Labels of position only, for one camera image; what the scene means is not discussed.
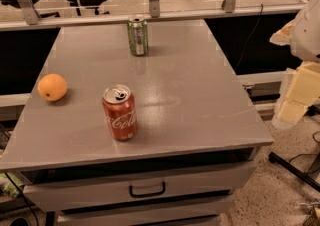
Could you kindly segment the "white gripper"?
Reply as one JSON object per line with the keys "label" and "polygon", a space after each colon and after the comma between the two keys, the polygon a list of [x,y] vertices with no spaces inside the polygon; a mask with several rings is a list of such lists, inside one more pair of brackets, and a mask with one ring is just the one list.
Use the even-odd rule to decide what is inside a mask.
{"label": "white gripper", "polygon": [[273,33],[269,41],[278,46],[290,44],[294,56],[311,61],[289,69],[282,81],[276,118],[296,124],[320,98],[320,0],[308,0],[294,21]]}

